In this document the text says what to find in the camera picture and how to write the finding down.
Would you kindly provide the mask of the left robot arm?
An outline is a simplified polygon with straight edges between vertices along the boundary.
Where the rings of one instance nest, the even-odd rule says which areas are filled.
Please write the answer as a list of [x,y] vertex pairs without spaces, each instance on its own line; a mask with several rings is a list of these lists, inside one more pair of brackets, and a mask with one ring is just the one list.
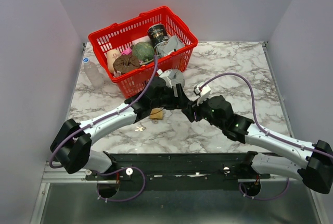
[[105,180],[111,179],[116,171],[114,159],[107,152],[92,150],[92,145],[113,131],[148,117],[154,108],[185,108],[189,100],[184,85],[183,78],[154,77],[142,93],[104,115],[80,123],[67,120],[51,144],[50,167],[55,167],[56,160],[69,174],[84,168],[97,172]]

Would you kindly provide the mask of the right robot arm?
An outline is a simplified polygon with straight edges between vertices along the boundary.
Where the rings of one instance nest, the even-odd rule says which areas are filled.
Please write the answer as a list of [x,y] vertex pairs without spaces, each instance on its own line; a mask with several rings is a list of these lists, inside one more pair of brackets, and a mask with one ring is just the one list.
[[190,122],[206,120],[232,141],[250,144],[275,153],[276,160],[255,155],[239,165],[240,174],[251,178],[260,173],[276,173],[301,180],[313,191],[328,194],[332,186],[332,148],[322,140],[301,141],[271,132],[247,117],[234,113],[223,96],[214,96],[200,104],[188,102],[182,113]]

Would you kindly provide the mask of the brass padlock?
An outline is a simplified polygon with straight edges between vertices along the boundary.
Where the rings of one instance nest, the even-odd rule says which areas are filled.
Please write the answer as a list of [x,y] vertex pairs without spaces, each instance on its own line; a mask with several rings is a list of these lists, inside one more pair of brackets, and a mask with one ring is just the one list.
[[152,120],[161,120],[163,119],[163,108],[154,108],[151,110],[149,118]]

